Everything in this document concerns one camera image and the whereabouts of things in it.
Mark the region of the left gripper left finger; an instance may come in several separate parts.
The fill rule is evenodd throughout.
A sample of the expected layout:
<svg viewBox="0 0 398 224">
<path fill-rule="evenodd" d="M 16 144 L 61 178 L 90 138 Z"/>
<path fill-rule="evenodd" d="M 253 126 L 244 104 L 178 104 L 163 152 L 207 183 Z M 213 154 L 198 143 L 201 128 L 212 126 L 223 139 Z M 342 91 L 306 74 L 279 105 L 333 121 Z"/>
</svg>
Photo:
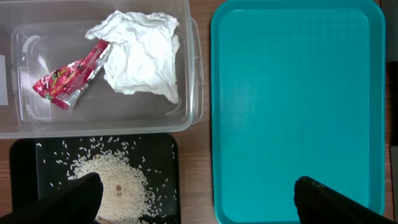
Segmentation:
<svg viewBox="0 0 398 224">
<path fill-rule="evenodd" d="M 1 223 L 94 223 L 102 196 L 101 178 L 92 172 L 48 197 L 1 217 Z"/>
</svg>

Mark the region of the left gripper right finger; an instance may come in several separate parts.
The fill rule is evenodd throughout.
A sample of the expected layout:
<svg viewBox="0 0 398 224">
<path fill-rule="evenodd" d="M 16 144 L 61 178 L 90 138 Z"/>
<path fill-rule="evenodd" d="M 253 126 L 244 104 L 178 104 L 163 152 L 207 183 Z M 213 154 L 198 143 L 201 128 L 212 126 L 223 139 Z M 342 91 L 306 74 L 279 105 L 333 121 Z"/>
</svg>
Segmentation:
<svg viewBox="0 0 398 224">
<path fill-rule="evenodd" d="M 294 204 L 301 224 L 394 224 L 308 176 L 296 180 Z"/>
</svg>

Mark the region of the red snack wrapper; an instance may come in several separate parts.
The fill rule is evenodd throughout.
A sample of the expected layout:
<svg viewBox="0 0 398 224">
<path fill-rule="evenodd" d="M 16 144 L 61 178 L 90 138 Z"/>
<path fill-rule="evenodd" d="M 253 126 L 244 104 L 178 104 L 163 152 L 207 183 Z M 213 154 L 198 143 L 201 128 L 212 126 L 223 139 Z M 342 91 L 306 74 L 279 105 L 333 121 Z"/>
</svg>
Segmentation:
<svg viewBox="0 0 398 224">
<path fill-rule="evenodd" d="M 112 45 L 99 41 L 89 54 L 62 66 L 36 81 L 33 90 L 64 110 L 73 109 L 77 99 L 102 69 Z"/>
</svg>

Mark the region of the white napkin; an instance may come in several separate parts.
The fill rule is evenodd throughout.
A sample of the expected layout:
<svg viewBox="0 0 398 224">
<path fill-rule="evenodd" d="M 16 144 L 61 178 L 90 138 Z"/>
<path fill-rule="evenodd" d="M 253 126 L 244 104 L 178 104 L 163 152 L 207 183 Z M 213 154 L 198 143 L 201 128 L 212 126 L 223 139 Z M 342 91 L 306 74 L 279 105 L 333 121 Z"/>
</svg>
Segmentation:
<svg viewBox="0 0 398 224">
<path fill-rule="evenodd" d="M 164 12 L 114 11 L 85 34 L 86 39 L 108 42 L 104 79 L 116 93 L 149 92 L 177 104 L 175 34 L 178 20 Z"/>
</svg>

